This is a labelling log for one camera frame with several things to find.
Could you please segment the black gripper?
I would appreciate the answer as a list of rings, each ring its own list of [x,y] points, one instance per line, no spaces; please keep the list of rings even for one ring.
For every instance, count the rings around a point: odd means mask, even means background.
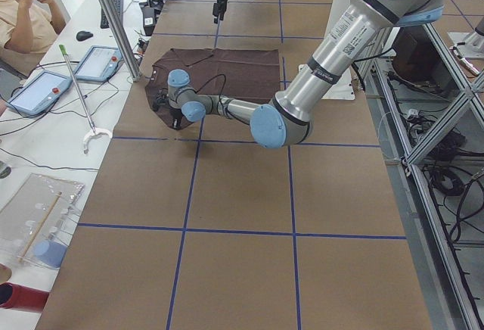
[[[172,117],[172,125],[173,126],[180,126],[182,124],[183,113],[181,109],[178,108],[169,108],[169,112]]]
[[[225,19],[225,12],[227,10],[227,5],[228,5],[228,0],[216,0],[216,2],[213,5],[213,14],[214,14],[213,23],[219,23],[219,17],[220,17],[220,20]]]

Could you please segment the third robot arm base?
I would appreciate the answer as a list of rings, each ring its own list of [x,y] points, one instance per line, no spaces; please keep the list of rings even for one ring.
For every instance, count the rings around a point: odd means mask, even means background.
[[[450,32],[448,37],[452,41],[449,51],[454,55],[457,62],[471,76],[478,76],[480,70],[472,64],[472,61],[483,60],[483,19],[476,25],[473,32]]]

